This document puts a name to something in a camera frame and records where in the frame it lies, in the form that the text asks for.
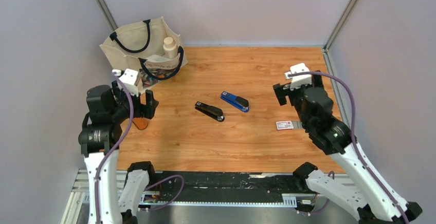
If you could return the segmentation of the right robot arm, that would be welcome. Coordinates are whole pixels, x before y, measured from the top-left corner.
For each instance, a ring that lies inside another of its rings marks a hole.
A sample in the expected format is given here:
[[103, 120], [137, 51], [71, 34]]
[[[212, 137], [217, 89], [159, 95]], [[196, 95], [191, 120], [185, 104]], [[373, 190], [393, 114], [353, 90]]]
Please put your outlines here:
[[325, 73], [288, 71], [289, 83], [273, 86], [280, 105], [290, 103], [302, 128], [317, 148], [331, 157], [353, 181], [356, 190], [327, 176], [305, 162], [293, 173], [294, 188], [325, 196], [359, 223], [410, 223], [422, 214], [421, 206], [401, 197], [363, 153], [354, 124], [346, 125], [333, 115], [333, 100], [324, 89]]

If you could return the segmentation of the red white staple box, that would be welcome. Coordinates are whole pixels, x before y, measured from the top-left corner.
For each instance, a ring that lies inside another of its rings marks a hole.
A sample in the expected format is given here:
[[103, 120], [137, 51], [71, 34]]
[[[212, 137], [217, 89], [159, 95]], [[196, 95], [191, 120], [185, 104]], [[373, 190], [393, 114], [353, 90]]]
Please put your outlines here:
[[277, 121], [276, 129], [277, 130], [294, 129], [294, 125], [292, 121]]

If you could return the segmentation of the black stapler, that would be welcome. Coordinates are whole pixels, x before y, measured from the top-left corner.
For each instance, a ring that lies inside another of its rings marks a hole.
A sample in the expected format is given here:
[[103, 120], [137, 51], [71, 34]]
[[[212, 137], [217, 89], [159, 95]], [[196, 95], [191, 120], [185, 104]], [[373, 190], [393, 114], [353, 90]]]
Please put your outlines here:
[[197, 101], [194, 108], [218, 122], [223, 122], [225, 120], [223, 110], [218, 107]]

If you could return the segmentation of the silver staple strip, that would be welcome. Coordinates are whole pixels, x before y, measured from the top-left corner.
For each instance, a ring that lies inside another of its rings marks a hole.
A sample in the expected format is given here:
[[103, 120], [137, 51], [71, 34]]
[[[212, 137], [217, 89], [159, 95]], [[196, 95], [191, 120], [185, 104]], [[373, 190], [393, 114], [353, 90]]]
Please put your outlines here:
[[294, 129], [302, 128], [302, 123], [300, 121], [293, 121]]

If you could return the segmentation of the blue tape dispenser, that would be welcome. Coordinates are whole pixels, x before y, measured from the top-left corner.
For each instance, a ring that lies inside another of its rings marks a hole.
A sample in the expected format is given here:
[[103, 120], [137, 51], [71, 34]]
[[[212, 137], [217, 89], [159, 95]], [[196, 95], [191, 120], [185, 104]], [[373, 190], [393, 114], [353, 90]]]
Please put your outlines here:
[[229, 92], [223, 91], [220, 95], [220, 98], [244, 113], [249, 112], [248, 100], [240, 96], [236, 96]]

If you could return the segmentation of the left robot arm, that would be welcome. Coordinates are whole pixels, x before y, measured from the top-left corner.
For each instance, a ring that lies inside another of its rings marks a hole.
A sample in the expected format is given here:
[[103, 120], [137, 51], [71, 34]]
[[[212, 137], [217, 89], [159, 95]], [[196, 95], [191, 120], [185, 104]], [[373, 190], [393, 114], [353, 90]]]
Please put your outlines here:
[[157, 176], [151, 162], [134, 162], [128, 168], [122, 193], [117, 188], [119, 144], [128, 130], [121, 123], [135, 118], [152, 119], [159, 102], [151, 90], [128, 93], [113, 81], [87, 91], [88, 113], [78, 136], [89, 184], [88, 223], [137, 223], [139, 200], [144, 190], [155, 188]]

